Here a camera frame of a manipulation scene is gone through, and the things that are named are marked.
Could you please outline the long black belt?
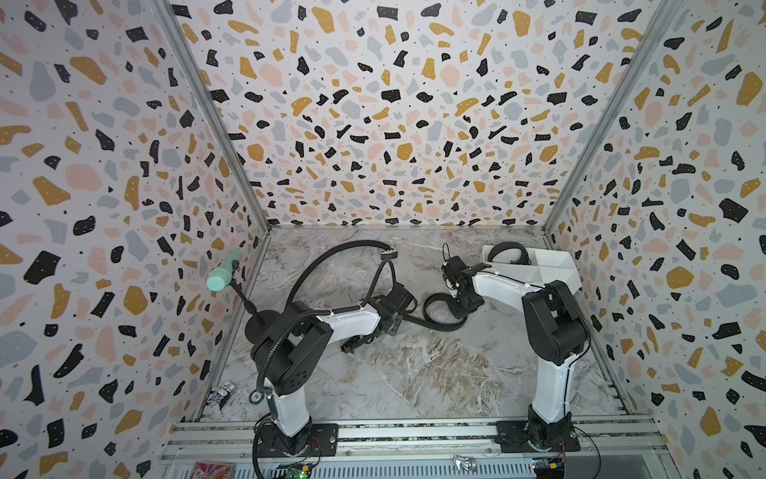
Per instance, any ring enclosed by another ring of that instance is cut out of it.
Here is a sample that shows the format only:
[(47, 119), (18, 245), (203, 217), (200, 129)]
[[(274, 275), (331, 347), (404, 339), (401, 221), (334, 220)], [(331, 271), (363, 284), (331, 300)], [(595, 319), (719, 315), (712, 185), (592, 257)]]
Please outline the long black belt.
[(381, 251), (380, 257), (382, 261), (386, 261), (387, 259), (397, 259), (398, 257), (398, 251), (397, 249), (395, 249), (395, 247), (392, 247), (392, 245), (388, 245), (388, 243), (383, 243), (383, 241), (377, 241), (377, 239), (374, 239), (374, 240), (373, 239), (368, 239), (368, 240), (358, 239), (357, 241), (348, 241), (347, 243), (342, 243), (341, 245), (332, 247), (331, 249), (329, 249), (328, 251), (326, 251), (319, 257), (317, 257), (301, 273), (301, 275), (298, 277), (297, 281), (293, 285), (292, 289), (290, 290), (287, 296), (287, 300), (285, 301), (285, 305), (288, 307), (291, 303), (293, 303), (303, 283), (322, 263), (324, 263), (331, 257), (338, 255), (339, 253), (343, 253), (344, 251), (349, 251), (350, 249), (362, 249), (363, 247), (372, 247), (372, 249), (380, 249)]
[[(409, 313), (409, 315), (404, 317), (401, 325), (403, 325), (403, 323), (411, 323), (411, 325), (417, 325), (417, 327), (423, 327), (423, 329), (437, 331), (437, 333), (452, 333), (453, 331), (462, 329), (467, 322), (468, 317), (466, 317), (466, 319), (456, 319), (448, 307), (448, 301), (450, 301), (450, 299), (453, 299), (453, 297), (452, 295), (448, 295), (448, 293), (434, 293), (434, 295), (429, 295), (424, 303), (419, 303), (419, 301), (417, 301), (417, 307), (415, 307), (412, 313)], [(373, 341), (379, 339), (381, 336), (382, 334), (377, 325), (372, 333), (367, 333), (367, 335), (353, 335), (351, 339), (343, 341), (341, 350), (344, 353), (354, 353), (356, 349), (373, 343)]]

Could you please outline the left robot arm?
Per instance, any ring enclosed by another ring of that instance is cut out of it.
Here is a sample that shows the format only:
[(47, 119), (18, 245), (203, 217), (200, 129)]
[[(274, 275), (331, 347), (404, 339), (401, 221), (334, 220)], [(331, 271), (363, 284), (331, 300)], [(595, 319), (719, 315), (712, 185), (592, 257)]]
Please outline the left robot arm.
[(312, 309), (296, 301), (284, 311), (257, 311), (245, 324), (253, 345), (257, 391), (267, 397), (271, 420), (285, 439), (299, 437), (311, 418), (304, 386), (325, 349), (342, 342), (348, 350), (397, 329), (416, 299), (395, 283), (388, 295), (340, 309)]

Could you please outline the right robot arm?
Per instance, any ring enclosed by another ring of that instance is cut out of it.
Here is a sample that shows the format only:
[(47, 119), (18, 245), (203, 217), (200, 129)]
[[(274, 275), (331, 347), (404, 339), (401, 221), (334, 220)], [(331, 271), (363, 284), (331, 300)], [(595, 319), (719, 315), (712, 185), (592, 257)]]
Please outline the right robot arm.
[(569, 286), (559, 279), (525, 283), (492, 271), (486, 263), (469, 267), (460, 257), (442, 265), (461, 313), (472, 313), (485, 299), (500, 301), (524, 315), (528, 342), (538, 357), (530, 421), (555, 424), (570, 412), (573, 367), (588, 352), (590, 333)]

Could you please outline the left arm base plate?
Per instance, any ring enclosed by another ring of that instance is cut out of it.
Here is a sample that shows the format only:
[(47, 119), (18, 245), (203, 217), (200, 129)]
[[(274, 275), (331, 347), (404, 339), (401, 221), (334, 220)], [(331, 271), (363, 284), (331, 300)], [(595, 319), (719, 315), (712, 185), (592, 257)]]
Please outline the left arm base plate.
[(339, 425), (311, 421), (297, 435), (287, 436), (267, 421), (259, 425), (253, 439), (253, 455), (259, 458), (333, 457), (338, 445)]

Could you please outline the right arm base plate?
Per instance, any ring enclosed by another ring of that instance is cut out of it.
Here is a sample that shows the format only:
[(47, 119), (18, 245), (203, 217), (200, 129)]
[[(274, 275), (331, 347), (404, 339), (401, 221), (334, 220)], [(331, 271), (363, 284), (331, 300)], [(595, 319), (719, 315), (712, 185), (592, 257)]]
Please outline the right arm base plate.
[(529, 412), (531, 415), (527, 420), (496, 423), (495, 442), (501, 446), (503, 453), (580, 451), (570, 413), (558, 422), (546, 423), (533, 409)]

